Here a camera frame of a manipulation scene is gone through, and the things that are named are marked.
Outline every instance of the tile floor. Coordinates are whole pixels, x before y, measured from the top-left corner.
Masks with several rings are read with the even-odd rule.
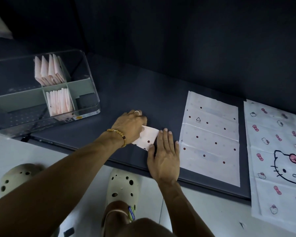
[[[0,136],[0,178],[22,163],[52,165],[66,155],[29,143]],[[76,236],[100,236],[100,223],[112,168],[103,166],[87,192],[60,226],[59,237],[74,227]],[[141,177],[142,188],[136,218],[147,217],[171,230],[171,222],[161,192],[153,179]],[[251,216],[249,206],[183,188],[187,199],[216,237],[296,236]]]

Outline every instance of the storage box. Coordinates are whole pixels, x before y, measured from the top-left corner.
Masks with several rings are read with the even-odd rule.
[[[66,83],[41,86],[34,78],[34,59],[49,54],[61,59]],[[46,92],[68,88],[74,111],[51,117]],[[99,96],[85,54],[79,50],[0,60],[0,133],[20,136],[100,112]]]

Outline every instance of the hand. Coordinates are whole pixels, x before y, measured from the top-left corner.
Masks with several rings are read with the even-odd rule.
[[[157,153],[154,157],[155,146],[150,145],[147,165],[150,175],[160,182],[176,182],[180,173],[179,142],[173,143],[172,132],[168,129],[159,131],[157,137]]]
[[[142,116],[142,111],[131,110],[121,115],[115,121],[112,129],[121,131],[126,137],[126,144],[129,144],[139,138],[143,131],[143,125],[147,125],[147,117]]]

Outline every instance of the beaded bracelet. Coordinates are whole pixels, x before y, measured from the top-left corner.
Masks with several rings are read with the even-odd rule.
[[[124,136],[124,134],[122,132],[120,132],[119,130],[117,129],[107,129],[106,131],[115,131],[116,133],[120,134],[121,137],[124,139],[124,145],[122,145],[121,148],[125,147],[126,146],[126,137]]]

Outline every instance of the dark gray countertop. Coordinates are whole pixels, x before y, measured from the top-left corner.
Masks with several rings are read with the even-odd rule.
[[[194,91],[238,107],[241,187],[182,168],[179,181],[181,185],[197,191],[250,203],[244,99],[99,55],[88,55],[88,62],[100,97],[101,113],[35,132],[29,143],[70,153],[96,139],[122,113],[131,109],[142,110],[148,117],[148,126],[157,129],[167,127],[178,140],[187,94]],[[146,161],[145,150],[128,145],[114,153],[106,164],[150,177]]]

